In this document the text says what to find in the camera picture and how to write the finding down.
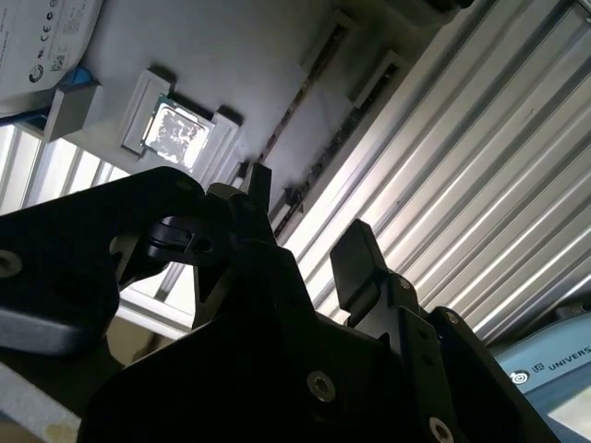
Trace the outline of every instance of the gray surface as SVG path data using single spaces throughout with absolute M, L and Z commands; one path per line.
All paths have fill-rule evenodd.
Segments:
M 47 115 L 45 142 L 51 143 L 79 131 L 85 124 L 92 100 L 100 88 L 101 86 L 94 83 L 59 87 Z
M 83 64 L 104 86 L 97 123 L 68 140 L 128 172 L 150 167 L 117 146 L 119 123 L 141 71 L 161 66 L 175 91 L 244 124 L 220 176 L 258 156 L 306 72 L 302 62 L 333 6 L 359 22 L 355 37 L 311 91 L 269 158 L 273 198 L 305 175 L 350 109 L 347 99 L 383 49 L 416 59 L 435 28 L 409 25 L 380 0 L 105 1 Z
M 480 1 L 441 30 L 285 242 L 321 312 L 343 317 L 328 251 L 356 217 L 427 310 L 487 341 L 589 289 L 586 17 Z
M 50 443 L 76 441 L 80 425 L 79 417 L 2 364 L 0 364 L 0 380 L 2 383 L 0 409 L 5 414 L 42 441 Z M 51 437 L 59 434 L 62 439 Z
M 518 388 L 563 443 L 588 443 L 591 437 L 591 354 L 585 353 L 590 331 L 591 315 L 581 315 L 556 323 L 497 357 L 507 374 L 528 372 L 527 381 Z

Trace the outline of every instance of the corrugated metal panel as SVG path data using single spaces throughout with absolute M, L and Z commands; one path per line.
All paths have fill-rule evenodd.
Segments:
M 440 32 L 285 242 L 320 312 L 345 318 L 328 253 L 354 218 L 426 309 L 487 341 L 590 287 L 585 19 L 574 1 L 483 1 Z
M 63 139 L 45 144 L 14 126 L 0 127 L 0 215 L 127 175 Z

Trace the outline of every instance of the silver screw head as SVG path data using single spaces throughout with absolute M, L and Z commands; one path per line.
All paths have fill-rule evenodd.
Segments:
M 22 271 L 22 260 L 14 252 L 0 249 L 0 279 L 14 277 Z
M 451 312 L 446 312 L 445 315 L 446 315 L 447 319 L 450 320 L 454 325 L 457 325 L 458 323 L 460 323 L 460 320 L 458 320 L 458 317 L 456 317 Z
M 430 417 L 428 419 L 428 428 L 439 443 L 453 443 L 452 431 L 439 418 Z
M 308 388 L 314 397 L 324 403 L 330 403 L 336 397 L 336 388 L 329 376 L 322 371 L 312 371 L 307 378 Z
M 410 283 L 408 282 L 407 279 L 403 279 L 402 277 L 400 277 L 398 279 L 398 282 L 403 287 L 403 289 L 410 289 Z

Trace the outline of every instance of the black plastic part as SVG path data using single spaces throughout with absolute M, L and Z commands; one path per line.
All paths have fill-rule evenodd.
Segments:
M 351 430 L 410 436 L 397 395 L 402 373 L 387 348 L 330 321 L 318 319 L 318 327 L 347 398 L 338 419 L 310 411 L 306 380 L 293 381 L 272 322 L 234 313 L 113 377 L 82 416 L 78 442 L 277 438 L 281 430 L 294 437 L 324 430 L 345 440 Z
M 437 11 L 447 14 L 457 9 L 470 7 L 474 3 L 474 0 L 427 0 L 427 3 Z
M 351 314 L 347 323 L 351 328 L 363 320 L 366 325 L 377 323 L 375 330 L 361 329 L 369 335 L 384 332 L 381 320 L 370 315 L 378 303 L 404 306 L 418 313 L 415 289 L 404 277 L 388 269 L 366 223 L 355 220 L 349 226 L 331 251 L 331 264 L 339 305 Z M 379 317 L 381 312 L 378 309 L 376 315 Z
M 457 322 L 451 322 L 449 315 Z M 482 341 L 456 313 L 437 307 L 428 321 L 440 335 L 458 422 L 470 441 L 559 442 Z
M 232 226 L 227 208 L 220 211 L 212 205 L 217 199 L 208 195 L 201 200 L 199 215 L 167 217 L 153 225 L 141 250 L 153 259 L 193 266 L 215 265 L 227 257 Z
M 96 344 L 115 315 L 118 279 L 143 260 L 133 254 L 137 233 L 190 212 L 202 197 L 185 174 L 159 168 L 1 217 L 0 249 L 19 256 L 23 269 L 0 279 L 0 346 L 65 355 Z M 136 268 L 147 276 L 164 266 Z
M 391 312 L 392 325 L 398 328 L 398 339 L 391 347 L 402 361 L 404 394 L 409 409 L 415 412 L 416 432 L 425 439 L 431 437 L 428 420 L 437 417 L 448 426 L 455 442 L 466 442 L 455 417 L 437 332 L 404 307 L 394 307 Z
M 276 245 L 267 214 L 255 200 L 246 194 L 235 194 L 224 202 L 230 214 L 232 241 L 225 251 L 224 259 L 209 266 L 194 268 L 196 297 L 193 328 L 198 328 L 219 315 L 225 300 L 232 295 L 230 288 L 237 278 L 235 263 L 231 260 L 234 249 L 245 241 Z
M 341 416 L 345 398 L 339 374 L 332 365 L 292 253 L 275 245 L 248 241 L 236 254 L 233 266 L 241 277 L 238 281 L 249 289 L 247 305 L 260 309 L 273 324 L 278 351 L 287 364 L 285 382 L 292 389 L 292 398 L 299 399 L 308 413 L 322 420 Z M 336 387 L 334 401 L 323 403 L 311 395 L 306 381 L 312 371 L 321 371 L 332 380 Z
M 265 213 L 269 212 L 269 200 L 271 198 L 271 169 L 260 163 L 252 165 L 250 183 L 248 184 L 248 196 Z

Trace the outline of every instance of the logo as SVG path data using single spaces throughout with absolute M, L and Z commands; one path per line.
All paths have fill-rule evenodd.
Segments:
M 41 80 L 41 77 L 43 77 L 43 66 L 34 66 L 33 69 L 30 71 L 29 81 L 31 83 L 37 83 L 39 80 Z
M 566 357 L 562 358 L 558 362 L 554 362 L 552 365 L 548 366 L 550 371 L 555 371 L 563 366 L 567 366 L 570 363 L 573 363 L 575 360 L 578 360 L 581 357 L 586 357 L 587 355 L 591 354 L 591 346 L 586 346 L 583 349 L 580 349 L 576 353 L 572 353 L 571 355 L 567 355 Z
M 515 371 L 509 375 L 509 378 L 515 385 L 523 385 L 527 380 L 529 380 L 529 372 Z
M 50 1 L 49 2 L 49 7 L 50 8 L 55 8 L 56 5 L 57 5 L 57 2 L 54 2 L 54 1 Z M 45 16 L 45 20 L 47 21 L 47 23 L 42 26 L 43 34 L 41 34 L 41 37 L 40 37 L 40 39 L 41 39 L 42 42 L 47 42 L 49 40 L 49 33 L 52 30 L 52 26 L 51 26 L 50 23 L 52 22 L 52 20 L 54 18 L 55 18 L 54 11 L 51 11 L 50 10 L 47 13 L 47 15 Z

